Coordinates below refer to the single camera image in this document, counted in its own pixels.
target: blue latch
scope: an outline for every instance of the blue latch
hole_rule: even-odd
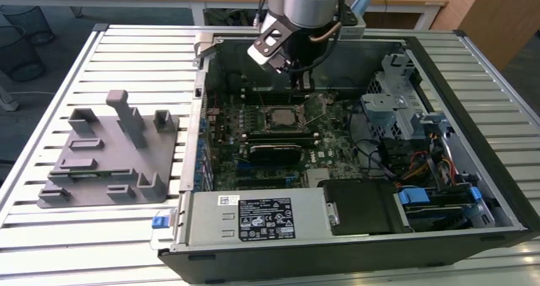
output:
[[[481,193],[477,187],[471,187],[469,188],[472,197],[475,198],[476,201],[481,200]]]
[[[401,205],[429,202],[429,196],[423,188],[407,188],[397,193]]]
[[[152,229],[165,229],[169,227],[168,216],[155,216],[152,218]]]

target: motherboard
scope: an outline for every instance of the motherboard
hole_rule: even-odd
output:
[[[353,101],[332,91],[300,101],[243,92],[209,97],[213,190],[316,187],[324,179],[361,178],[348,131]]]

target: warning label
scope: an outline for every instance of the warning label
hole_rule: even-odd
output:
[[[295,238],[295,220],[291,199],[249,199],[237,202],[239,238],[283,240]]]

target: barcode sticker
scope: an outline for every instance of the barcode sticker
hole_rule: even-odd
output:
[[[217,196],[217,205],[219,206],[237,205],[239,200],[240,196]]]

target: robotic arm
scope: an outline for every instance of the robotic arm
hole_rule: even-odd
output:
[[[355,10],[363,14],[368,4],[356,0]],[[332,53],[341,27],[357,24],[345,0],[268,0],[261,34],[248,54],[264,69],[289,74],[293,89],[313,90],[312,70]]]

